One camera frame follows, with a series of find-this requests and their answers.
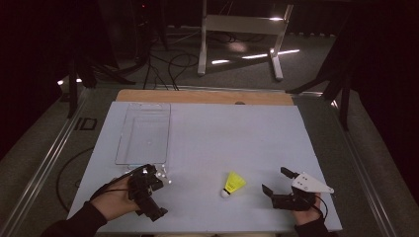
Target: white stand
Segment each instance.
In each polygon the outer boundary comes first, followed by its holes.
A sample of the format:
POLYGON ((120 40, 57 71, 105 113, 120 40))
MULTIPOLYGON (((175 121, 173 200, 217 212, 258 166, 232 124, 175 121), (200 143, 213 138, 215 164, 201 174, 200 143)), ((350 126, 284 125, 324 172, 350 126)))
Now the white stand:
POLYGON ((270 50, 270 56, 275 71, 275 78, 279 81, 283 80, 284 76, 281 70, 280 60, 278 59, 278 52, 284 39, 293 5, 288 5, 283 19, 272 20, 268 18, 208 15, 207 0, 203 1, 202 43, 198 65, 198 74, 200 76, 206 74, 207 31, 219 31, 278 36, 274 47, 270 50))

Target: black cable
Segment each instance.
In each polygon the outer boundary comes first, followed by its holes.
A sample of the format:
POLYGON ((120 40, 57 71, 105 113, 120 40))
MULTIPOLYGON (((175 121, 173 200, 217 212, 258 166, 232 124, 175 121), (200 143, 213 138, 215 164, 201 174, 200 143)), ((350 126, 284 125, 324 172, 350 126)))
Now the black cable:
POLYGON ((58 172, 58 177, 55 181, 55 193, 56 196, 58 198, 59 203, 62 205, 62 207, 69 212, 70 209, 67 207, 67 205, 64 203, 64 201, 62 200, 61 194, 59 193, 59 181, 61 179, 61 175, 64 172, 65 168, 72 162, 74 161, 76 158, 80 157, 81 155, 83 155, 84 153, 93 150, 93 147, 87 148, 85 150, 80 151, 79 153, 77 153, 75 156, 71 157, 67 162, 65 162, 65 164, 62 166, 61 170, 58 172))
POLYGON ((324 206, 326 207, 326 214, 324 215, 324 219, 326 219, 326 217, 327 217, 327 214, 329 213, 329 208, 327 207, 327 204, 326 204, 326 202, 321 198, 321 197, 319 197, 319 196, 315 196, 316 198, 319 198, 320 200, 321 200, 321 202, 323 202, 323 204, 324 204, 324 206))

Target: yellow shuttlecock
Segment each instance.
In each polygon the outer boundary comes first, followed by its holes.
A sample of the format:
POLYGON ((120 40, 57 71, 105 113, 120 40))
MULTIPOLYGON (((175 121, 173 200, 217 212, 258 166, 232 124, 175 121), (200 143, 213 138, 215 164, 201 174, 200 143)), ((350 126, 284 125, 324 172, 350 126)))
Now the yellow shuttlecock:
POLYGON ((228 198, 232 193, 236 192, 245 185, 246 181, 243 178, 241 178, 241 176, 239 176, 237 173, 231 171, 228 174, 227 182, 225 182, 225 187, 221 191, 221 196, 223 198, 228 198))

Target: sleeve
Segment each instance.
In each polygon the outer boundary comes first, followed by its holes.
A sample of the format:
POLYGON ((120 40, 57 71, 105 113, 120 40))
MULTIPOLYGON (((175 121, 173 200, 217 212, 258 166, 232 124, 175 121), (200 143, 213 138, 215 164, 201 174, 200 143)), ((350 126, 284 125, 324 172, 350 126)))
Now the sleeve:
POLYGON ((108 221, 102 213, 86 201, 71 218, 53 223, 41 237, 93 237, 106 223, 108 221))
POLYGON ((322 217, 317 220, 308 222, 303 225, 294 227, 298 237, 327 237, 330 236, 329 231, 324 225, 324 219, 322 217))

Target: clear plastic container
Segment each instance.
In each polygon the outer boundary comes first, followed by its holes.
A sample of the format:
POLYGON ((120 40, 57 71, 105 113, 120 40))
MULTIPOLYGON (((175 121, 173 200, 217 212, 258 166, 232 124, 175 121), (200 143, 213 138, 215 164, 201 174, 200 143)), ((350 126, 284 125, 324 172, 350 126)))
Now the clear plastic container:
POLYGON ((170 113, 170 104, 130 104, 116 164, 132 167, 151 164, 167 168, 170 113))

